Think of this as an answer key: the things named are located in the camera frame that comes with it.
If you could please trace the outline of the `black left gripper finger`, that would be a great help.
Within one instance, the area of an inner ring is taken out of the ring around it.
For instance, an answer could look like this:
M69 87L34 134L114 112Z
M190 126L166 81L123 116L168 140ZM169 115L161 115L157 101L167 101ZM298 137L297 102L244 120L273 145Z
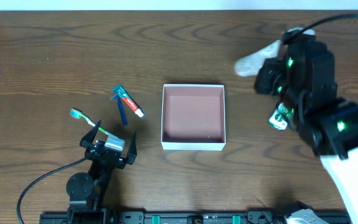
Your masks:
M89 131L87 134L85 134L80 141L80 146L83 148L89 148L93 145L93 141L99 131L99 127L101 124L101 120L99 120L95 126L92 128L91 131Z
M136 133L134 133L126 156L126 162L130 165L133 165L137 157L136 136Z

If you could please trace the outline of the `white Pantene conditioner tube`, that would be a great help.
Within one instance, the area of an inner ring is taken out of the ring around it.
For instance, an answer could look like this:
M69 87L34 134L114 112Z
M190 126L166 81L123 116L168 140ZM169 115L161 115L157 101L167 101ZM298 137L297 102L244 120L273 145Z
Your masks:
M240 58L234 64L235 73L240 77L256 76L266 59L278 56L280 46L281 41L276 40L272 44L248 56Z

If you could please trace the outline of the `green Dettol soap bar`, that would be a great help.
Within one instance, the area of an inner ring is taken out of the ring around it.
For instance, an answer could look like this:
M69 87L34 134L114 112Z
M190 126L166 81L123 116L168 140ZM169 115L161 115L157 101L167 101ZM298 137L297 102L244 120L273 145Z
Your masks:
M279 131L284 131L287 128L294 129L295 126L291 121L293 115L293 108L287 108L282 102L277 103L268 119L268 124Z

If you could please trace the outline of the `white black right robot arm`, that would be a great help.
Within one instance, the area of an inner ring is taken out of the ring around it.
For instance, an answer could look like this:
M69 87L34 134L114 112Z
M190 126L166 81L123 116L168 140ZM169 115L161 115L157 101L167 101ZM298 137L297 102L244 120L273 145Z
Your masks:
M257 93L279 96L282 118L318 156L352 223L358 223L358 104L337 96L335 60L313 35L285 37L282 57L265 60Z

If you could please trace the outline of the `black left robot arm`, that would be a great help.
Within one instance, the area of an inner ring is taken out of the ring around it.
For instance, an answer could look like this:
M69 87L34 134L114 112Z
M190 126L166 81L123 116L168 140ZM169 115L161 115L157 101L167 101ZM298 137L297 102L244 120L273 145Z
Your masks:
M70 198L67 223L117 223L117 215L104 206L104 196L114 169L132 165L137 157L134 134L126 157L122 157L122 139L108 137L95 141L100 124L85 134L80 146L85 148L85 159L91 161L88 172L72 175L66 185Z

